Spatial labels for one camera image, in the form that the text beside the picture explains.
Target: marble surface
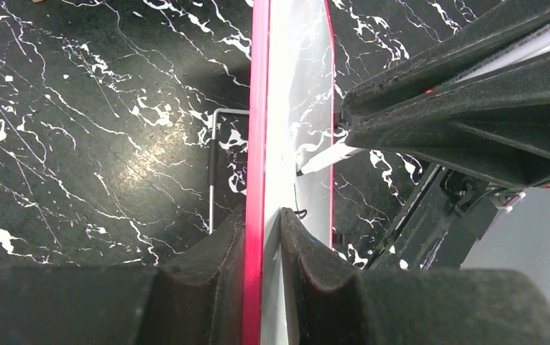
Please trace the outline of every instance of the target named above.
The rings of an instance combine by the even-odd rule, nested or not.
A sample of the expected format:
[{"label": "marble surface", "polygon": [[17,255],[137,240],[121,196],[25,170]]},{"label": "marble surface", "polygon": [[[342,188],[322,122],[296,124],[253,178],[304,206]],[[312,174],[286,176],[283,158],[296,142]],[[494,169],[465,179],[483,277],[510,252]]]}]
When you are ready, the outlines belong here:
[{"label": "marble surface", "polygon": [[[336,103],[498,2],[330,1]],[[248,107],[251,14],[252,0],[0,0],[0,266],[157,265],[206,236],[210,118]],[[247,161],[247,119],[220,123],[216,226],[244,202]],[[378,151],[336,166],[341,256],[365,264],[422,170]]]}]

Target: black foam grip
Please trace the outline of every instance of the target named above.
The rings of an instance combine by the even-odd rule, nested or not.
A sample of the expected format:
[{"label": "black foam grip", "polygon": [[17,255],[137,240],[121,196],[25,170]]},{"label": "black foam grip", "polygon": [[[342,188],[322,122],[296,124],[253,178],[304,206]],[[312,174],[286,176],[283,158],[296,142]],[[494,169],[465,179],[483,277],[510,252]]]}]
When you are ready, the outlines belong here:
[{"label": "black foam grip", "polygon": [[209,166],[207,167],[209,174],[209,185],[216,185],[217,176],[217,139],[209,140]]}]

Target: white marker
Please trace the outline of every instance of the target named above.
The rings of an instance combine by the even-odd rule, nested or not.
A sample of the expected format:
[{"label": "white marker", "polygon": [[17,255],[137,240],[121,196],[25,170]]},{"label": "white marker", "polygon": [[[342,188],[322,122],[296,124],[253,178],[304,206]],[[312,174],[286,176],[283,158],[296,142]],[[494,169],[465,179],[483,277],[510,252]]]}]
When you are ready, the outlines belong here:
[{"label": "white marker", "polygon": [[[514,63],[534,58],[536,56],[550,52],[550,23],[535,31],[533,34],[517,41],[513,45],[487,59],[476,64],[476,66],[460,73],[456,77],[442,83],[440,86],[447,86],[469,78],[475,78],[485,73],[504,68]],[[353,157],[354,155],[364,151],[356,147],[347,146],[343,142],[337,142],[324,151],[318,153],[296,173],[297,176],[302,176],[308,173],[325,169],[330,165],[334,165],[341,160]]]}]

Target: black marble countertop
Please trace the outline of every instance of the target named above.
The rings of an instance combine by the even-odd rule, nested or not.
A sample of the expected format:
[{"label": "black marble countertop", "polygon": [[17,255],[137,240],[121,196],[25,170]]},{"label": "black marble countertop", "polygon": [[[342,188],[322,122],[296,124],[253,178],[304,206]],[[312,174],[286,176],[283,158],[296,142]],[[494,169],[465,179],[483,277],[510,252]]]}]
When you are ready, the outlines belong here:
[{"label": "black marble countertop", "polygon": [[[336,102],[498,2],[331,0]],[[209,119],[248,107],[251,19],[252,0],[0,0],[0,266],[154,265],[204,238]],[[247,171],[247,119],[220,122],[216,226]],[[365,264],[422,171],[335,167],[341,256]]]}]

